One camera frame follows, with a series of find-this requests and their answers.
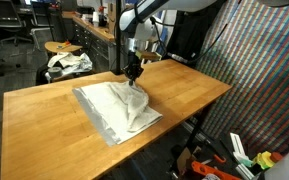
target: wall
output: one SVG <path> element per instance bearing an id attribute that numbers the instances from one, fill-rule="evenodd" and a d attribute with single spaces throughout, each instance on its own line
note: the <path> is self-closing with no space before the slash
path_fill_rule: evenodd
<path id="1" fill-rule="evenodd" d="M 61 3 L 62 11 L 76 11 L 76 0 L 57 0 Z"/>
<path id="2" fill-rule="evenodd" d="M 197 70 L 233 88 L 212 108 L 203 129 L 214 137 L 236 132 L 249 148 L 289 150 L 289 6 L 270 8 L 255 0 L 222 8 L 204 52 L 226 31 Z"/>

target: metal pole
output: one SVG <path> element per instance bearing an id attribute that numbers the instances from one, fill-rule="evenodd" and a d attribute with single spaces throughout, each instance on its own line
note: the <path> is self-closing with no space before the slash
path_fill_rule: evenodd
<path id="1" fill-rule="evenodd" d="M 116 0 L 116 69 L 115 75 L 121 74 L 121 30 L 120 30 L 120 15 L 121 15 L 121 0 Z"/>

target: crumpled cloth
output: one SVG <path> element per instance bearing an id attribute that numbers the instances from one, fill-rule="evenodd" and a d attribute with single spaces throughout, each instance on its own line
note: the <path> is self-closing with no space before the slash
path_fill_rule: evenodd
<path id="1" fill-rule="evenodd" d="M 68 66 L 80 64 L 82 61 L 82 58 L 79 56 L 74 56 L 70 52 L 59 52 L 59 53 L 57 53 L 57 55 L 53 56 L 50 59 L 47 66 L 53 67 L 57 61 L 59 61 L 62 64 L 62 66 L 65 68 Z"/>
<path id="2" fill-rule="evenodd" d="M 149 97 L 144 90 L 129 86 L 128 82 L 104 82 L 81 89 L 121 142 L 162 118 L 148 106 Z"/>
<path id="3" fill-rule="evenodd" d="M 75 65 L 69 65 L 69 66 L 65 67 L 62 70 L 62 76 L 65 76 L 67 74 L 73 74 L 73 73 L 89 72 L 90 70 L 92 70 L 93 63 L 90 60 L 90 58 L 87 56 L 87 54 L 83 53 L 79 56 L 79 58 L 76 58 L 76 59 L 79 59 L 78 61 L 76 61 L 78 63 Z M 46 77 L 47 81 L 50 83 L 51 82 L 51 76 L 48 72 L 45 73 L 45 77 Z"/>
<path id="4" fill-rule="evenodd" d="M 202 180 L 221 180 L 215 174 L 207 174 Z"/>

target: lab equipment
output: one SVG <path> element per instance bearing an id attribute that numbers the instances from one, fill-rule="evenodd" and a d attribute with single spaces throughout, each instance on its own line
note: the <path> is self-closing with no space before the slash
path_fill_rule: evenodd
<path id="1" fill-rule="evenodd" d="M 162 10 L 180 10 L 194 12 L 204 9 L 216 0 L 144 0 L 136 3 L 134 8 L 125 10 L 120 17 L 119 26 L 121 32 L 128 38 L 128 65 L 123 68 L 124 74 L 129 78 L 129 84 L 133 85 L 143 68 L 137 50 L 144 50 L 146 41 L 159 39 L 162 26 L 160 20 L 151 17 Z"/>

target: wooden table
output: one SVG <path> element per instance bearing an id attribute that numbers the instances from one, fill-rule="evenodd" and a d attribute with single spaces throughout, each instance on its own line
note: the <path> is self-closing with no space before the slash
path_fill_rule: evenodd
<path id="1" fill-rule="evenodd" d="M 143 65 L 137 79 L 163 119 L 109 147 L 72 93 L 105 81 L 111 72 L 4 94 L 1 179 L 96 179 L 163 136 L 230 89 L 173 60 Z"/>

